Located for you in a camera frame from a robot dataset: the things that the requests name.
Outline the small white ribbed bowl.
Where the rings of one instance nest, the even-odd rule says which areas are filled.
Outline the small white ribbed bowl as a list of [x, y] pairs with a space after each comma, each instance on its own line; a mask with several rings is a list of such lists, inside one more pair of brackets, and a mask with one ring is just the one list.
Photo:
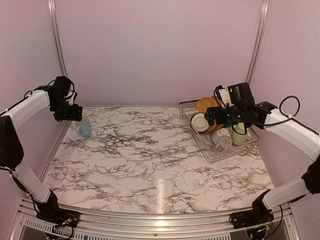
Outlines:
[[223, 136], [228, 137], [228, 138], [231, 137], [228, 128], [220, 128], [220, 129], [214, 131], [213, 134], [211, 135], [211, 140], [214, 144], [217, 144], [219, 142], [219, 138], [221, 138]]

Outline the light blue mug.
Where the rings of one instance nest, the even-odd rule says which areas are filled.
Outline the light blue mug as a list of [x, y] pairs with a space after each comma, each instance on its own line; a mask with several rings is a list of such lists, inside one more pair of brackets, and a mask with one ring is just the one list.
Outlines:
[[75, 121], [75, 131], [78, 136], [89, 138], [92, 135], [92, 127], [88, 115], [83, 115], [81, 121]]

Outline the clear glass cup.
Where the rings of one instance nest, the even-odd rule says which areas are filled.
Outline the clear glass cup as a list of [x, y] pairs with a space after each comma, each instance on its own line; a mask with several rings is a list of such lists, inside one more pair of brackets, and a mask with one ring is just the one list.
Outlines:
[[222, 136], [219, 138], [218, 143], [215, 145], [216, 152], [225, 152], [232, 145], [232, 139], [227, 136]]

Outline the light green mug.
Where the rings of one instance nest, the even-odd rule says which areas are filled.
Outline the light green mug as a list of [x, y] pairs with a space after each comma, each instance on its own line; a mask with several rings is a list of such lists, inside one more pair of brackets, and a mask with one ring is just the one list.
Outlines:
[[229, 128], [229, 132], [232, 139], [232, 143], [234, 145], [242, 146], [245, 144], [248, 136], [248, 131], [244, 123], [238, 123], [236, 125], [232, 125]]

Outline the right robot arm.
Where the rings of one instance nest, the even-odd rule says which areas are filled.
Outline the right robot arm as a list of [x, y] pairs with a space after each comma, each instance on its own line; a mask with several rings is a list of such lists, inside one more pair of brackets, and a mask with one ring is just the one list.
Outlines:
[[245, 128], [256, 126], [273, 133], [297, 147], [312, 161], [300, 179], [293, 180], [261, 194], [253, 203], [247, 219], [258, 224], [267, 211], [282, 204], [297, 201], [308, 194], [320, 192], [320, 134], [285, 114], [280, 107], [267, 101], [256, 103], [247, 82], [221, 85], [213, 91], [217, 106], [209, 107], [204, 117], [212, 125], [243, 123]]

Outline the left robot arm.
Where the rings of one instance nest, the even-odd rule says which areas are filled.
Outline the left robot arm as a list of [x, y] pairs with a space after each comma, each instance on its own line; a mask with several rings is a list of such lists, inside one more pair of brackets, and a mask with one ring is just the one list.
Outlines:
[[24, 150], [18, 130], [45, 108], [49, 108], [57, 122], [81, 121], [83, 108], [75, 103], [77, 95], [74, 83], [65, 76], [58, 76], [49, 84], [29, 91], [0, 114], [0, 168], [8, 171], [19, 188], [30, 195], [37, 213], [53, 223], [63, 219], [63, 211], [57, 196], [23, 161]]

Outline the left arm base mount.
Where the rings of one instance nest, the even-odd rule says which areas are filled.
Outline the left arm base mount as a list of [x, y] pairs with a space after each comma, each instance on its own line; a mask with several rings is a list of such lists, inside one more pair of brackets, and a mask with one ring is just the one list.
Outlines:
[[32, 200], [36, 217], [40, 220], [59, 225], [60, 227], [67, 225], [76, 228], [80, 213], [78, 211], [60, 208], [55, 193], [51, 190], [49, 192], [50, 195], [47, 202]]

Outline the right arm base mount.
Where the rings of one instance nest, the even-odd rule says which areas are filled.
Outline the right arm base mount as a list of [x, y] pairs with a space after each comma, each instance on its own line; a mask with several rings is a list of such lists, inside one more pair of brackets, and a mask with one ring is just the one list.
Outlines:
[[264, 224], [267, 222], [272, 222], [275, 218], [271, 209], [263, 203], [263, 197], [270, 191], [267, 190], [259, 195], [252, 202], [252, 209], [234, 212], [229, 215], [229, 222], [233, 225], [234, 229], [252, 227], [259, 224]]

